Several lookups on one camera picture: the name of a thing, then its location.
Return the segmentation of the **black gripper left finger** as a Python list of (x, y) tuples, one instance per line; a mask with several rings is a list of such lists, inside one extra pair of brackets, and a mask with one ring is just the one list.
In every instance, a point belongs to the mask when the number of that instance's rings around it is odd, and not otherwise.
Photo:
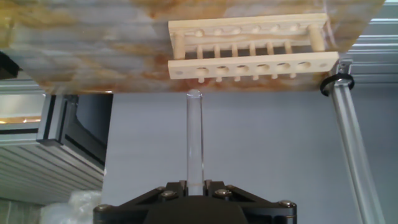
[(121, 205), (100, 204), (93, 209), (93, 223), (142, 223), (155, 205), (187, 196), (187, 181), (168, 182)]

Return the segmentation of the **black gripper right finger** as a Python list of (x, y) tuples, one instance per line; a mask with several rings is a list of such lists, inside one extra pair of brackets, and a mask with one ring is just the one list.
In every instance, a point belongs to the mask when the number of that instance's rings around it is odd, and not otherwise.
[(290, 200), (270, 202), (222, 181), (205, 181), (204, 193), (237, 205), (248, 223), (297, 224), (297, 204)]

